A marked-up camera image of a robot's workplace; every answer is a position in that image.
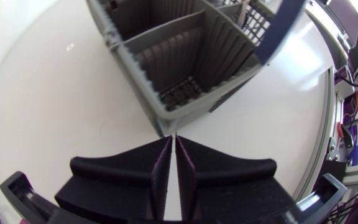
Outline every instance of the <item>gray plastic basket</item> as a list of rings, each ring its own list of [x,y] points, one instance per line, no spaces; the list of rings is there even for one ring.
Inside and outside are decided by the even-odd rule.
[[[240,5],[215,8],[204,0],[87,2],[160,136],[216,109],[252,78],[280,48],[304,6],[304,0],[283,0],[282,6],[290,4],[293,13],[279,10],[274,17],[260,3],[252,3],[251,20],[239,27],[232,20]]]

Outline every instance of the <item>gray plastic compartment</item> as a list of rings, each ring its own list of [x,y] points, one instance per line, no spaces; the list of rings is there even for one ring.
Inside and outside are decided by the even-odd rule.
[[[233,22],[240,4],[214,8],[204,0],[87,2],[160,136],[215,110],[267,63],[267,55],[283,40],[270,44],[263,60],[255,54],[274,18],[259,3],[249,6],[249,19],[240,28]]]

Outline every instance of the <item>white table surface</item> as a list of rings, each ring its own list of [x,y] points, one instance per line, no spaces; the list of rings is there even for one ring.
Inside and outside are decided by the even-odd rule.
[[[232,156],[274,159],[275,178],[291,195],[318,134],[325,87],[320,74],[331,66],[323,38],[303,14],[270,66],[178,134]],[[111,156],[157,139],[85,1],[57,2],[0,66],[0,184],[20,170],[37,193],[55,202],[71,177],[71,158]],[[180,219],[174,158],[169,220]],[[4,223],[20,221],[1,191],[0,216]]]

